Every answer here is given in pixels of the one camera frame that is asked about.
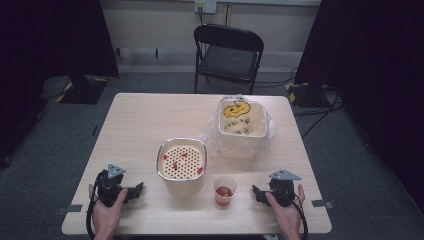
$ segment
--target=plastic bag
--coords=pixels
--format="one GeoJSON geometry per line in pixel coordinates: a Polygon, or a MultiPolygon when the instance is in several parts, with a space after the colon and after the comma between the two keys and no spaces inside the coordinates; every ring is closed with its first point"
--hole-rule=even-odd
{"type": "Polygon", "coordinates": [[[242,95],[225,96],[213,117],[200,129],[208,155],[254,158],[270,145],[276,127],[265,107],[242,95]]]}

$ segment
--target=hand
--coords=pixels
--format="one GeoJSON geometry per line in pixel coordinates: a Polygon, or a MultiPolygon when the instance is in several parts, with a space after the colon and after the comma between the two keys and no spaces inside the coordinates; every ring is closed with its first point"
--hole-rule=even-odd
{"type": "MultiPolygon", "coordinates": [[[[299,199],[296,199],[294,202],[300,208],[301,204],[305,200],[305,193],[303,192],[303,187],[301,184],[298,186],[298,191],[299,199]]],[[[275,219],[277,220],[278,227],[280,227],[284,239],[299,240],[301,218],[296,207],[293,205],[288,207],[281,207],[277,200],[275,200],[274,196],[269,192],[265,193],[265,196],[274,211],[275,219]]]]}
{"type": "MultiPolygon", "coordinates": [[[[93,185],[90,184],[88,191],[89,197],[91,199],[91,196],[95,194],[93,192],[93,185]]],[[[96,229],[96,236],[94,239],[113,239],[113,235],[115,234],[115,231],[119,225],[119,219],[121,218],[122,203],[124,202],[127,193],[128,189],[123,188],[119,193],[115,204],[113,204],[113,206],[110,208],[106,207],[102,201],[97,200],[97,196],[94,196],[94,201],[97,200],[96,204],[94,205],[92,214],[94,228],[96,229]]]]}

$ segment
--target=yellow drawing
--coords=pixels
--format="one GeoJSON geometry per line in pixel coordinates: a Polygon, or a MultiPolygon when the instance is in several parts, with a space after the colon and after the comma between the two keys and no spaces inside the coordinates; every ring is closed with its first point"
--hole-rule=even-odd
{"type": "Polygon", "coordinates": [[[228,106],[224,109],[224,116],[227,118],[238,118],[240,115],[246,114],[250,111],[250,105],[247,102],[235,101],[235,105],[228,106]]]}

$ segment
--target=cup with red contents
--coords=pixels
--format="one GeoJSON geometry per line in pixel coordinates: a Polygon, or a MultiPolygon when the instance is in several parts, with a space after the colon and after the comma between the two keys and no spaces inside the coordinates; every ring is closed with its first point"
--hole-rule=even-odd
{"type": "Polygon", "coordinates": [[[220,206],[227,206],[231,202],[231,198],[237,192],[237,184],[234,178],[230,176],[218,177],[213,188],[215,190],[215,201],[220,206]]]}

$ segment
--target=chair seat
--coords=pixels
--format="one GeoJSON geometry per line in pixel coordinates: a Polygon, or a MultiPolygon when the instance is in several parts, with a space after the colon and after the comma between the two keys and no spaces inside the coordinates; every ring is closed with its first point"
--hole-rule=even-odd
{"type": "Polygon", "coordinates": [[[199,65],[199,73],[228,76],[239,78],[239,82],[249,82],[254,77],[256,58],[255,52],[209,46],[199,65]]]}

